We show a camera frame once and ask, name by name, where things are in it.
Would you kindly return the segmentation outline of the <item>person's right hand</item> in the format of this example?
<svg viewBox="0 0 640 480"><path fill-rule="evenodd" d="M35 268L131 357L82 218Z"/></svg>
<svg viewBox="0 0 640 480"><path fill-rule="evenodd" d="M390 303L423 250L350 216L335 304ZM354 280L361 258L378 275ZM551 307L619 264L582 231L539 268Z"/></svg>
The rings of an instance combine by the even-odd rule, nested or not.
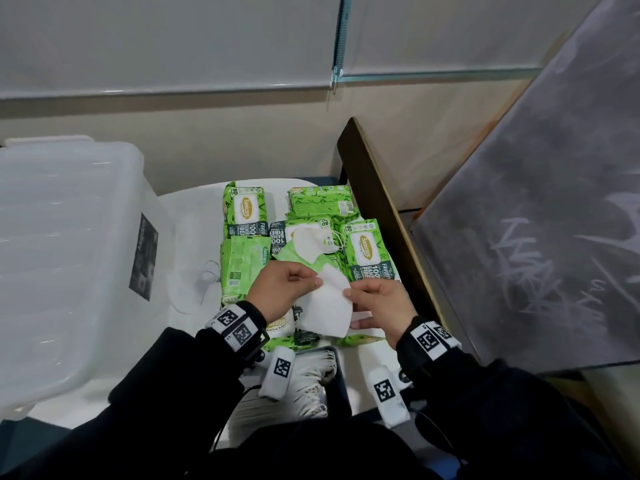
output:
<svg viewBox="0 0 640 480"><path fill-rule="evenodd" d="M418 315L401 282L384 278L366 278L350 283L344 295L353 303L354 312L370 312L376 328L384 332L388 345L396 344Z"/></svg>

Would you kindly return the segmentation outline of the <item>pile of green wipes packets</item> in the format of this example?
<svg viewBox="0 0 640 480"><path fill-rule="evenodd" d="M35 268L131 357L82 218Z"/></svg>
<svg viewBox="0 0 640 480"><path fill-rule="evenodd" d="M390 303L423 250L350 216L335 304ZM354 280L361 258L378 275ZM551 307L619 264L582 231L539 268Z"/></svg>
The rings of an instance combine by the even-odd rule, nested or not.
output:
<svg viewBox="0 0 640 480"><path fill-rule="evenodd" d="M351 189L345 185L293 187L287 191L289 211L281 220L269 220L263 187L229 183L223 192L221 306L246 298L259 272L271 260L297 262L318 273L330 264L349 283L364 278L395 280L396 267L381 236L376 219L361 216ZM320 255L314 262L298 256L292 234L299 226L331 228L345 241L343 250ZM301 308L292 309L268 325L270 340L264 350L277 346L294 351L316 347L322 339L339 347L356 347L383 340L382 331L348 330L344 338L318 335L296 327Z"/></svg>

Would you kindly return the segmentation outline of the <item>wristband with marker tags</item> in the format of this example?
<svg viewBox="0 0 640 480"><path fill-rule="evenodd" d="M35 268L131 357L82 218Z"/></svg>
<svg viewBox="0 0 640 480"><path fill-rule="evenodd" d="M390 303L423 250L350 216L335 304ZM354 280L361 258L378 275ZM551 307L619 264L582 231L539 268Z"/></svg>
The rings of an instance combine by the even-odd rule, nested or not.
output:
<svg viewBox="0 0 640 480"><path fill-rule="evenodd" d="M397 359L407 377L454 349L462 350L460 341L436 321L420 315L412 318L396 344Z"/></svg>
<svg viewBox="0 0 640 480"><path fill-rule="evenodd" d="M222 337L245 364L252 365L270 340L261 312L246 300L222 308L206 325Z"/></svg>

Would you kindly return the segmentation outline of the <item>wide grey roller blind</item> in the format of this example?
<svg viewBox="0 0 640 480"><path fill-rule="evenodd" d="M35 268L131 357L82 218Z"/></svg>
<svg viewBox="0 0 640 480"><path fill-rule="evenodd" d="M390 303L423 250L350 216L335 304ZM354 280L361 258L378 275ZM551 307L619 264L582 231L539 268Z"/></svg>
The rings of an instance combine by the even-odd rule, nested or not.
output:
<svg viewBox="0 0 640 480"><path fill-rule="evenodd" d="M0 0L0 100L327 88L341 0Z"/></svg>

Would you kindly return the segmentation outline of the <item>narrow grey roller blind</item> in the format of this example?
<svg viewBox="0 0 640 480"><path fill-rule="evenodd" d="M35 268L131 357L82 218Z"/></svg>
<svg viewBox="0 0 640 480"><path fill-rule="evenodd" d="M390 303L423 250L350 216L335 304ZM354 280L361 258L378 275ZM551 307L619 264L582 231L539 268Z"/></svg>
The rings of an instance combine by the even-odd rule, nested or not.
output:
<svg viewBox="0 0 640 480"><path fill-rule="evenodd" d="M523 79L601 0L344 0L336 82Z"/></svg>

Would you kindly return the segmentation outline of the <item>right wristband with marker tags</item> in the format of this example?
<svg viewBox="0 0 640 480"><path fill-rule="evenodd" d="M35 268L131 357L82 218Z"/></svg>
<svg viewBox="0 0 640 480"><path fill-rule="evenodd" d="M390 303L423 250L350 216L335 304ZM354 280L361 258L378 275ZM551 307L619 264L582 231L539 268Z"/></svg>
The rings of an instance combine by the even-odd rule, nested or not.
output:
<svg viewBox="0 0 640 480"><path fill-rule="evenodd" d="M420 315L412 318L396 344L397 359L407 377L454 349L462 350L460 341L436 321Z"/></svg>

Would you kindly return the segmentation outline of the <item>clear plastic storage box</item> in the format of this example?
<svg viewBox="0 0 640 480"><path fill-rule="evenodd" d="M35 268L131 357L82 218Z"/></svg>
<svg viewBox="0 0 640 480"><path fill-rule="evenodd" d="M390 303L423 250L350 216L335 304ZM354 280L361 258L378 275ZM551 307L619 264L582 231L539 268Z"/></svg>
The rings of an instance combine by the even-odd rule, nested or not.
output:
<svg viewBox="0 0 640 480"><path fill-rule="evenodd" d="M0 420L121 380L168 325L172 219L133 144L0 147Z"/></svg>

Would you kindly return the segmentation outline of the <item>dark brown wooden board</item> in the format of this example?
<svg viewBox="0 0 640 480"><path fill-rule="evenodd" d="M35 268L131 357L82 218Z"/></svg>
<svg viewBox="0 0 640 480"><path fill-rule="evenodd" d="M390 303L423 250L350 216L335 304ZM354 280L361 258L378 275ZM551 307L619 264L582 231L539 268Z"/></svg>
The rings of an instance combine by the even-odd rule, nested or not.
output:
<svg viewBox="0 0 640 480"><path fill-rule="evenodd" d="M362 217L378 220L390 256L418 313L447 328L419 255L383 181L364 129L350 118L337 140L340 183L349 184Z"/></svg>

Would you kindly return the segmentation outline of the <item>person's left hand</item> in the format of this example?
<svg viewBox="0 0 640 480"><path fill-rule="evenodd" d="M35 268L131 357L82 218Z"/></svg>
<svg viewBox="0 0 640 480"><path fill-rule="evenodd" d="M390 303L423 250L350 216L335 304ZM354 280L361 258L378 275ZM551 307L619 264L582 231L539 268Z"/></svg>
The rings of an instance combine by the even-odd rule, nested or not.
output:
<svg viewBox="0 0 640 480"><path fill-rule="evenodd" d="M252 283L245 300L254 305L267 324L281 319L300 297L310 292L295 292L295 276L316 277L308 266L290 261L270 261Z"/></svg>

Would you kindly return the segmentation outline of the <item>person's left forearm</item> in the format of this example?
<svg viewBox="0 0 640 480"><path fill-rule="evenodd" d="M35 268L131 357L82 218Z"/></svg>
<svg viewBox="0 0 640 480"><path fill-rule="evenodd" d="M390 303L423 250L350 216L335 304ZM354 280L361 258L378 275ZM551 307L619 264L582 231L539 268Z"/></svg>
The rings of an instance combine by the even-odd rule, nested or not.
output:
<svg viewBox="0 0 640 480"><path fill-rule="evenodd" d="M248 366L215 331L167 328L105 410L0 480L186 480L242 398Z"/></svg>

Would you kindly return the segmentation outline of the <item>left wristband with marker tags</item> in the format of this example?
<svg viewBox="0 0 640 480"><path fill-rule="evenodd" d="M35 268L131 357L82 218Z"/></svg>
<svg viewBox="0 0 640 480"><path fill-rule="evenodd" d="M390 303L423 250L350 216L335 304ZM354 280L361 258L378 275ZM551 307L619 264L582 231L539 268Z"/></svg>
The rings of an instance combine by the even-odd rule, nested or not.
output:
<svg viewBox="0 0 640 480"><path fill-rule="evenodd" d="M261 312L246 300L222 308L206 325L222 337L245 364L252 365L270 340Z"/></svg>

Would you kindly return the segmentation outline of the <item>person's right forearm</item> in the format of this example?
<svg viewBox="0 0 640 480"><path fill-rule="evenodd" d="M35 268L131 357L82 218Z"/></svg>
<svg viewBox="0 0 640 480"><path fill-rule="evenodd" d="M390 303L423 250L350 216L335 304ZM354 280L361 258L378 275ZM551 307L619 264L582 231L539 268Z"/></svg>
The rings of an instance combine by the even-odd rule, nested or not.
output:
<svg viewBox="0 0 640 480"><path fill-rule="evenodd" d="M586 406L503 360L454 349L408 378L415 425L465 462L459 480L634 480Z"/></svg>

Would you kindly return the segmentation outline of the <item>person's black trousers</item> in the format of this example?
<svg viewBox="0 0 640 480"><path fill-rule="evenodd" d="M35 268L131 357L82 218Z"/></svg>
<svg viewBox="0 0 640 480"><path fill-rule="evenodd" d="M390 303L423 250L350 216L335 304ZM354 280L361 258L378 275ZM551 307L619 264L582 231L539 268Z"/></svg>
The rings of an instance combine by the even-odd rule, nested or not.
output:
<svg viewBox="0 0 640 480"><path fill-rule="evenodd" d="M436 452L410 422L388 429L378 412L353 415L339 369L325 386L327 417L260 428L236 447L215 444L185 479L456 480L453 453ZM242 379L247 394L263 377Z"/></svg>

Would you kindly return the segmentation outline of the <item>grey scribbled table top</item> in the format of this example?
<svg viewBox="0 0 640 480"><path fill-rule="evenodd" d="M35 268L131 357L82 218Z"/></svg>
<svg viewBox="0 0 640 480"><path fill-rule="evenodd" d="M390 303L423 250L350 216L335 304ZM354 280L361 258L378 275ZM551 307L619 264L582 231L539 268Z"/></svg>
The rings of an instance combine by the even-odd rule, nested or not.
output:
<svg viewBox="0 0 640 480"><path fill-rule="evenodd" d="M640 0L592 10L411 231L481 363L640 363Z"/></svg>

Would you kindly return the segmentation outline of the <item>white face mask with loops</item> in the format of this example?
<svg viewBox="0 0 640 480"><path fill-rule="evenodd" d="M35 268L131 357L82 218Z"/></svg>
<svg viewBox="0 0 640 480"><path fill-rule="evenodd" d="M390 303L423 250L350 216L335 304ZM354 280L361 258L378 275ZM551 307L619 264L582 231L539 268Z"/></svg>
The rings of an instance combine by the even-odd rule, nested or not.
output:
<svg viewBox="0 0 640 480"><path fill-rule="evenodd" d="M320 255L332 254L345 247L342 235L333 229L299 226L292 234L293 247L299 257L314 262Z"/></svg>

